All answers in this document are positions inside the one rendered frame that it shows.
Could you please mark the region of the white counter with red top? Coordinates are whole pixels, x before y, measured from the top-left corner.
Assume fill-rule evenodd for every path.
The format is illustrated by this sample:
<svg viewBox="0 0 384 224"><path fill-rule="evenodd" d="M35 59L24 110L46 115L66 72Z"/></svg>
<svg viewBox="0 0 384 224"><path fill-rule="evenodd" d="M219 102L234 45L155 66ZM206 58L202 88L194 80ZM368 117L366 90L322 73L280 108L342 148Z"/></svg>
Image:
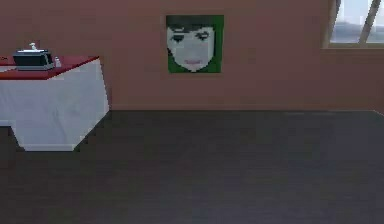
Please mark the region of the white counter with red top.
<svg viewBox="0 0 384 224"><path fill-rule="evenodd" d="M47 80L0 81L0 126L27 151L72 151L108 111L98 59Z"/></svg>

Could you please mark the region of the black toaster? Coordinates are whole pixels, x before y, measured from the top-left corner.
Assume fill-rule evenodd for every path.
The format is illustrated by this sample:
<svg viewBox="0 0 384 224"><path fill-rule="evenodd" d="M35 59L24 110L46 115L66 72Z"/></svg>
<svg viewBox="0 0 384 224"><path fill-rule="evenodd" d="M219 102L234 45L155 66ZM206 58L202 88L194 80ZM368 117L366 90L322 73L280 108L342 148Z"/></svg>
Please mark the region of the black toaster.
<svg viewBox="0 0 384 224"><path fill-rule="evenodd" d="M20 71L47 71L54 68L48 50L20 50L13 54L13 59Z"/></svg>

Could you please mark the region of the window with tan frame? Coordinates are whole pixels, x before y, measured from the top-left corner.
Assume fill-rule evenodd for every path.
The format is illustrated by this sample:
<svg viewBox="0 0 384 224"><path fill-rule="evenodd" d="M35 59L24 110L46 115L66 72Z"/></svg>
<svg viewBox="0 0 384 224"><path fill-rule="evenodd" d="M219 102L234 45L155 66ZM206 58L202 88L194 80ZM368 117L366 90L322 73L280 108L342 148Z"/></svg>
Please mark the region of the window with tan frame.
<svg viewBox="0 0 384 224"><path fill-rule="evenodd" d="M384 0L329 0L322 48L384 50Z"/></svg>

